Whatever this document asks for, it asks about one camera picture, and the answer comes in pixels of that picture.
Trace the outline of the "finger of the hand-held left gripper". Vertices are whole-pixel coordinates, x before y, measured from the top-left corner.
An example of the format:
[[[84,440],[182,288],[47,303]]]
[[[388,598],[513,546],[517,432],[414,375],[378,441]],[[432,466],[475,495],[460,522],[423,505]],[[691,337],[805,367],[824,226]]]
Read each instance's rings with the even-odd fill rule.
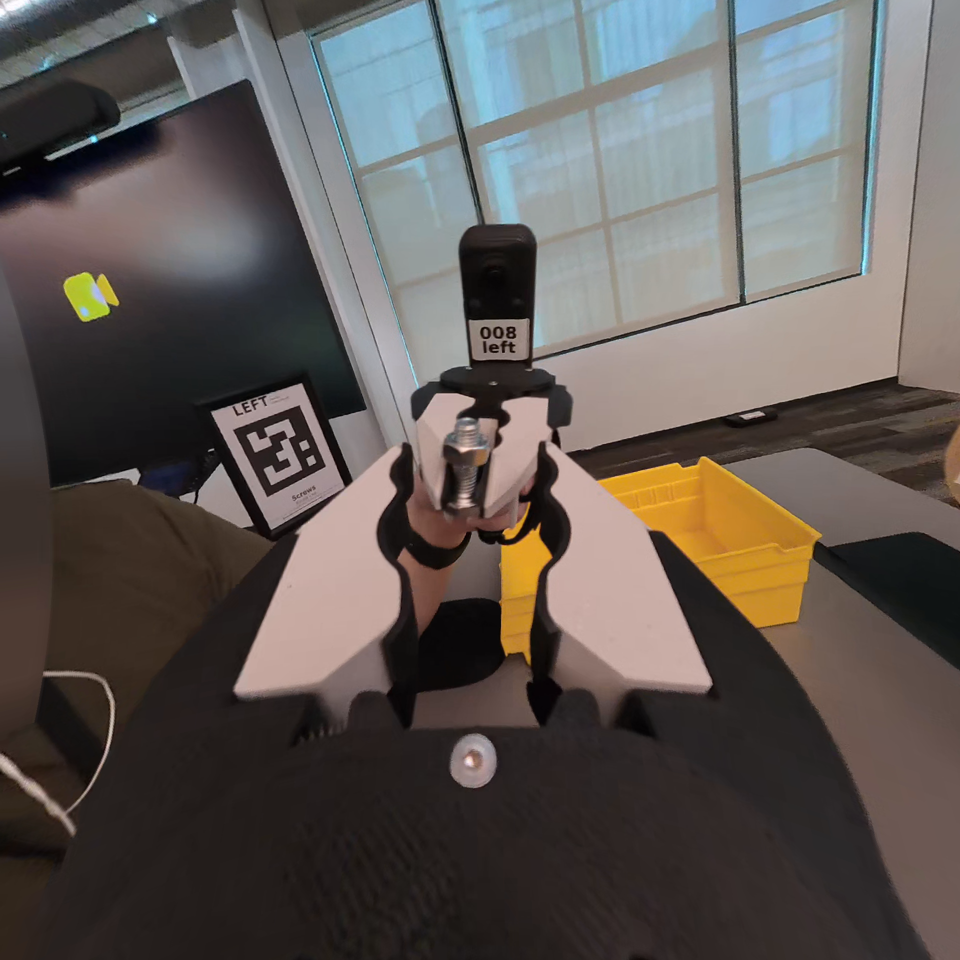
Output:
[[[435,394],[416,421],[418,468],[426,494],[437,510],[443,510],[442,494],[447,469],[442,457],[442,443],[456,420],[467,415],[474,400],[461,393]]]
[[[519,397],[501,405],[506,422],[486,464],[484,519],[516,514],[522,490],[536,475],[539,449],[551,439],[546,397]]]

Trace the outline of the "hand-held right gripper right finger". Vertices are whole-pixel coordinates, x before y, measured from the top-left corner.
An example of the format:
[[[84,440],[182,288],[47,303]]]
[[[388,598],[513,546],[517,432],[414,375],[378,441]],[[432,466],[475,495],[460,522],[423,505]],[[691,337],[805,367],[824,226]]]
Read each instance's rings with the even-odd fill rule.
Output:
[[[537,577],[527,697],[546,726],[582,690],[604,725],[635,691],[705,695],[713,679],[651,532],[553,442],[537,452],[535,505],[549,553]]]

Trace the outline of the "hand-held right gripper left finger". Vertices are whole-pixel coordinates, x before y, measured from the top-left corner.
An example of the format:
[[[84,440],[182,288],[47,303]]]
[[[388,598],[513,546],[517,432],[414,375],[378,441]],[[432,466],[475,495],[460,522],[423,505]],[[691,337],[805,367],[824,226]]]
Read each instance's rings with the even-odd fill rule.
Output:
[[[403,443],[299,529],[234,684],[239,700],[306,694],[344,726],[354,699],[377,692],[410,728],[419,630],[399,558],[413,491],[413,451]]]

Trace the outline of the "steel hex nut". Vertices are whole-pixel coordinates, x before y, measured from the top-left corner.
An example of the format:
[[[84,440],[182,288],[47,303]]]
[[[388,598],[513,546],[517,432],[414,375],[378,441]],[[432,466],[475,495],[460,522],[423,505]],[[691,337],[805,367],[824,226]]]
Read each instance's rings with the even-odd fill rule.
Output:
[[[455,469],[483,468],[491,456],[491,447],[482,431],[450,433],[444,438],[441,455]]]

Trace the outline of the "steel hex bolt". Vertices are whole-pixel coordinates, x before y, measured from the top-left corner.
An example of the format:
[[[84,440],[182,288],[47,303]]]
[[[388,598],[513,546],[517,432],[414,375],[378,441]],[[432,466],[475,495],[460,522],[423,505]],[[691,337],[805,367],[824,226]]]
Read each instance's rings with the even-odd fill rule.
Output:
[[[490,446],[490,456],[483,467],[477,469],[452,467],[442,458],[446,468],[446,479],[442,489],[441,507],[443,512],[452,519],[470,520],[481,514],[483,500],[479,491],[493,456],[497,422],[489,416],[460,416],[443,438],[445,439],[450,433],[464,434],[473,431],[482,431]]]

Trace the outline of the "yellow plastic bin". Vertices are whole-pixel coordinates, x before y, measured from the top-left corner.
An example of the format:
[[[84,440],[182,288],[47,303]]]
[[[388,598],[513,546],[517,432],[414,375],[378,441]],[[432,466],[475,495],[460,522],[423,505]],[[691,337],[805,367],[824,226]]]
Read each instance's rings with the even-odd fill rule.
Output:
[[[753,627],[798,620],[821,534],[728,467],[702,457],[599,485],[666,534]]]

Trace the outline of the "person's left forearm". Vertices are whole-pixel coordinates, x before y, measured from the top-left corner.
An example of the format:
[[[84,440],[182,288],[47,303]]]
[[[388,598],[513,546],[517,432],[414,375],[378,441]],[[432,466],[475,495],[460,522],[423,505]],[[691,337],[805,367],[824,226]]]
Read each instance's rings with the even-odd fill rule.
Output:
[[[399,562],[409,578],[417,634],[422,636],[444,601],[453,567],[434,569],[425,566],[406,550],[401,553]]]

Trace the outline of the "person's left hand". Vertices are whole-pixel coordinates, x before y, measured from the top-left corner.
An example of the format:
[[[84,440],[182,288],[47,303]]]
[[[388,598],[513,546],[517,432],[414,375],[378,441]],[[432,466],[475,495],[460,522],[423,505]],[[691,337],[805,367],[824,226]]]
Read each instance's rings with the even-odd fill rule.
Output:
[[[408,522],[414,534],[428,545],[438,549],[453,549],[460,546],[464,538],[472,532],[468,519],[452,518],[442,510],[434,508],[428,494],[421,486],[416,486],[406,503]]]

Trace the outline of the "framed black-white marker sign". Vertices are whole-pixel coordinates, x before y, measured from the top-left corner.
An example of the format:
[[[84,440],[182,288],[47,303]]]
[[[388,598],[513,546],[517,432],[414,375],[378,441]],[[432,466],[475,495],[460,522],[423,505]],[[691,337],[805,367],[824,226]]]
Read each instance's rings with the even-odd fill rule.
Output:
[[[353,477],[305,370],[194,405],[260,536],[298,530]]]

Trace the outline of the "olive green shirt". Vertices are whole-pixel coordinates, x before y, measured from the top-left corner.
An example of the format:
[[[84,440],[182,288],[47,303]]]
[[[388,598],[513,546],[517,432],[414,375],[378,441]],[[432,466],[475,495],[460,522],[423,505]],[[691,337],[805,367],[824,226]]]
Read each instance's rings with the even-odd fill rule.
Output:
[[[55,490],[53,590],[45,668],[104,678],[114,738],[153,679],[273,544],[190,503],[127,481]],[[55,678],[101,761],[110,708],[102,685]],[[2,754],[66,809],[90,782],[36,723],[2,736]],[[2,773],[2,863],[56,861],[65,827]]]

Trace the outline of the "white framed window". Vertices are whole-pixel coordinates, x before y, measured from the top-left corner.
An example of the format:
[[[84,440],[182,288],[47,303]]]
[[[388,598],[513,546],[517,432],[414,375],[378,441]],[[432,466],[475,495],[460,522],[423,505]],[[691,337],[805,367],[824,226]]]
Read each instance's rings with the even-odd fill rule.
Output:
[[[877,2],[372,2],[309,33],[419,380],[466,359],[457,247],[537,244],[558,354],[860,274]]]

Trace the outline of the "black flat mat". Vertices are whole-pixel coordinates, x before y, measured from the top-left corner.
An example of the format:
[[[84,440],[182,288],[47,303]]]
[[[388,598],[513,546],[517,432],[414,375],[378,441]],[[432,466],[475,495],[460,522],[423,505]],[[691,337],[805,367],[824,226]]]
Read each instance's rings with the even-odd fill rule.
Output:
[[[959,552],[908,532],[834,546],[814,560],[937,654],[959,667]]]

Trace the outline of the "large black screen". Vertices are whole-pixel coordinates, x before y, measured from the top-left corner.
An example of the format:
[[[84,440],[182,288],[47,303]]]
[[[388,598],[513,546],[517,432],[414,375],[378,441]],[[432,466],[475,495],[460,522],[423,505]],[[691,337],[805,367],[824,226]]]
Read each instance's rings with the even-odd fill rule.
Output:
[[[197,457],[203,405],[297,375],[366,409],[249,80],[7,175],[1,210],[53,487]]]

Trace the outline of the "black video bar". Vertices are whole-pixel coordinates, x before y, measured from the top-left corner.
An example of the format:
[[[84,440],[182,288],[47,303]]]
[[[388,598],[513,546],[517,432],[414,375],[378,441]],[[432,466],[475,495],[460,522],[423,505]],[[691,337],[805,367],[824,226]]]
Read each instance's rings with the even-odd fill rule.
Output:
[[[116,127],[121,110],[105,90],[65,79],[1,108],[1,172],[49,156]]]

